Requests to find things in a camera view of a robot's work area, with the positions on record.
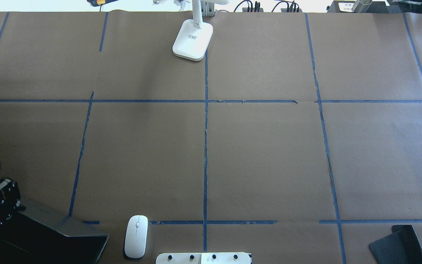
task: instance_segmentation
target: white lamp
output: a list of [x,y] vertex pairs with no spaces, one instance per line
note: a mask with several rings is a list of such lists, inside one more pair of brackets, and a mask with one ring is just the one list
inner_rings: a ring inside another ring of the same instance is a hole
[[[208,0],[210,3],[225,5],[230,0]],[[172,51],[181,58],[200,61],[208,48],[212,36],[212,25],[203,22],[201,1],[192,0],[193,19],[185,20],[175,39]]]

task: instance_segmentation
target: yellow and black tool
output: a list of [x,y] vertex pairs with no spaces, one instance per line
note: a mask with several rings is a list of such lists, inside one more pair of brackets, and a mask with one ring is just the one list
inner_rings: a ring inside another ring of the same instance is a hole
[[93,7],[98,7],[115,1],[117,0],[87,0],[87,2],[89,2]]

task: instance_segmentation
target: lamp base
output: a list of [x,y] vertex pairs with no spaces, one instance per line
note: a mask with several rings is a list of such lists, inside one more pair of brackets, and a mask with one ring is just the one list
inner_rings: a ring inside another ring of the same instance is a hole
[[175,39],[172,51],[178,57],[192,61],[203,59],[212,36],[212,25],[202,22],[201,29],[193,26],[193,20],[185,20]]

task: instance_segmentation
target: metal bracket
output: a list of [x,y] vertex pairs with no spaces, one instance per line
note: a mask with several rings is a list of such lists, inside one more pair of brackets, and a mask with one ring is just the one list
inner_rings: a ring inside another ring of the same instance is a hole
[[203,14],[203,17],[214,17],[214,15],[216,15],[214,3],[201,1],[201,13]]

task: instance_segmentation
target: computer mouse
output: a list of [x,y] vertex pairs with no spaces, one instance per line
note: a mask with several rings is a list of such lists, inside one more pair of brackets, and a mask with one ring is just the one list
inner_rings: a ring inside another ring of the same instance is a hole
[[146,251],[149,221],[145,216],[133,216],[128,221],[125,235],[125,255],[139,259]]

